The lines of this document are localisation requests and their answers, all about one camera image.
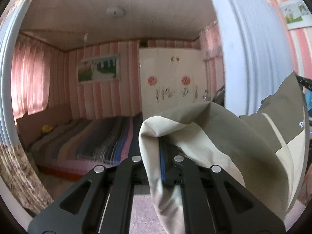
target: yellow pillow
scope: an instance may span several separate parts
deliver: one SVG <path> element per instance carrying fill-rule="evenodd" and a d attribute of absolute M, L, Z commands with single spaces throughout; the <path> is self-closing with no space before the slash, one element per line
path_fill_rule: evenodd
<path fill-rule="evenodd" d="M 44 125 L 42 128 L 41 128 L 41 131 L 42 133 L 49 133 L 51 132 L 51 130 L 53 129 L 53 127 L 49 126 L 49 125 Z"/>

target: fabric bag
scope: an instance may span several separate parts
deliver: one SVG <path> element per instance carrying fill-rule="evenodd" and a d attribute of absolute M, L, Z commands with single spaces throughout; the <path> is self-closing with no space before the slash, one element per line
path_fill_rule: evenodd
<path fill-rule="evenodd" d="M 212 102 L 146 119 L 139 146 L 156 213 L 167 233 L 185 233 L 181 190 L 161 181 L 159 140 L 167 136 L 197 165 L 219 165 L 280 219 L 293 207 L 308 154 L 308 115 L 293 72 L 258 112 L 237 117 Z"/>

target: striped blanket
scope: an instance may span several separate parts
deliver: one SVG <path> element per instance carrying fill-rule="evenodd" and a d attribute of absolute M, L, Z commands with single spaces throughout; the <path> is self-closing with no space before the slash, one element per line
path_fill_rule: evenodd
<path fill-rule="evenodd" d="M 31 153 L 43 172 L 48 169 L 82 176 L 98 164 L 112 167 L 137 155 L 141 124 L 141 113 L 135 117 L 73 120 L 36 141 Z"/>

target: white wardrobe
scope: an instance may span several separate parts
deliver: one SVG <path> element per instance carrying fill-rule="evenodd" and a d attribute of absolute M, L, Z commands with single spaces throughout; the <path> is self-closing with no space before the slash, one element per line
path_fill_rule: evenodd
<path fill-rule="evenodd" d="M 204 101 L 206 66 L 195 49 L 141 48 L 143 119 L 177 106 Z"/>

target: ceiling light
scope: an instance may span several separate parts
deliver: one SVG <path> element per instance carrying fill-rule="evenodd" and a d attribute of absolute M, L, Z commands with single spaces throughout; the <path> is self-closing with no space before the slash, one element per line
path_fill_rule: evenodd
<path fill-rule="evenodd" d="M 126 15 L 126 11 L 122 7 L 112 6 L 106 10 L 106 14 L 113 18 L 117 18 L 117 17 L 123 17 L 124 15 Z"/>

